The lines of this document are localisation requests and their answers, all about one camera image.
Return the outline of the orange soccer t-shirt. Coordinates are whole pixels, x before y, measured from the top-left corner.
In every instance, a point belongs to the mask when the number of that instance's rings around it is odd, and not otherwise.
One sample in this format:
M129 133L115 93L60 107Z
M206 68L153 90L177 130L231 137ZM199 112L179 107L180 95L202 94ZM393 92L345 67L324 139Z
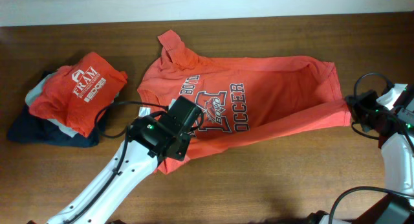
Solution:
M335 64L310 56L208 58L170 30L146 71L142 101L168 106L183 96L204 121L191 134L185 161L304 131L348 126Z

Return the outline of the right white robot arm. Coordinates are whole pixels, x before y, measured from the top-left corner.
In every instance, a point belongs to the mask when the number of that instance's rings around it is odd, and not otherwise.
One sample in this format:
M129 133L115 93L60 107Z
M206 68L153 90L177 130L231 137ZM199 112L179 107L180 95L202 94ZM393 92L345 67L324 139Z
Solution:
M413 86L394 84L378 97L374 91L347 97L356 124L378 133L385 188L357 186L343 192L329 212L309 214L304 223L345 223L334 214L346 196L363 191L385 196L351 223L413 223Z

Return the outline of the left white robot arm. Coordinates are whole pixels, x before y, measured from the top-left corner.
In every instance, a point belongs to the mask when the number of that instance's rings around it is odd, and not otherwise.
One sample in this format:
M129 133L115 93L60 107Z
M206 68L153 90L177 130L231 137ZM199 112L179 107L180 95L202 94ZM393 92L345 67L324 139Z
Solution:
M105 223L129 193L165 159L183 161L198 115L163 111L136 119L105 168L47 224Z

